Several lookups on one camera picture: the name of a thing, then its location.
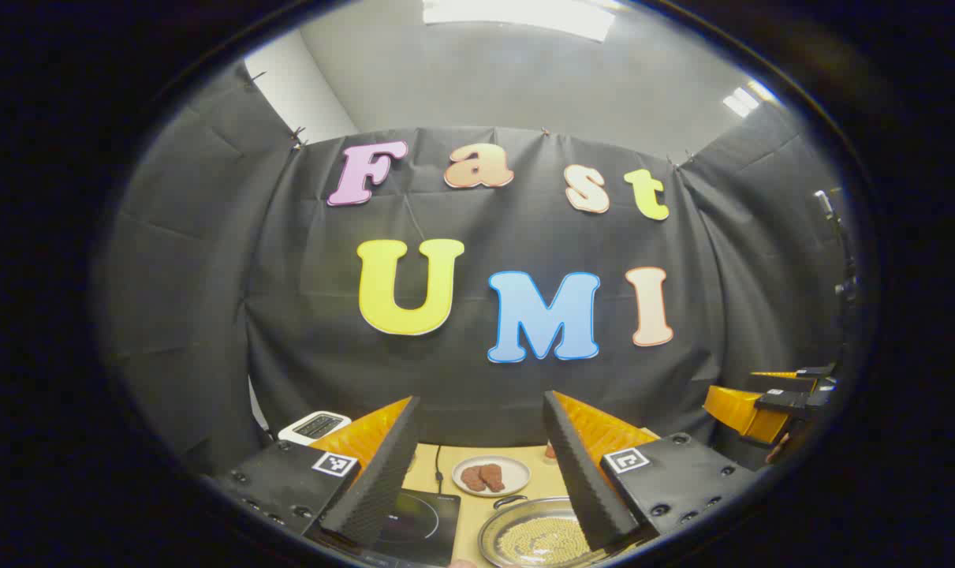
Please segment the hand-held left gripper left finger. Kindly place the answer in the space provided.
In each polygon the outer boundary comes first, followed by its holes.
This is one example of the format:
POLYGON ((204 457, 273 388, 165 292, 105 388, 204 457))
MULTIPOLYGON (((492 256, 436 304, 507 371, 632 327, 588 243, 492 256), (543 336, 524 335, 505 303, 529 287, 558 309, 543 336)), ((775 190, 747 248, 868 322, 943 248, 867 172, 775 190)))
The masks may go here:
POLYGON ((415 456, 419 406, 408 396, 308 445, 277 441, 213 479, 244 510, 297 538, 372 545, 415 456))

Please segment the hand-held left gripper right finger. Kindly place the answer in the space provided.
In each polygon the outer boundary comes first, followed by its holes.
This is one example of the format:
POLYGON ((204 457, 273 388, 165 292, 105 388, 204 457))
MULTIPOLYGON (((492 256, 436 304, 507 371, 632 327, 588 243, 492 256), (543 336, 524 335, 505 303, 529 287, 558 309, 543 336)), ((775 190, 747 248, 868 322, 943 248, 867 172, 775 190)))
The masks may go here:
POLYGON ((555 390, 543 395, 543 427, 592 550, 682 531, 759 478, 692 435, 651 435, 555 390))

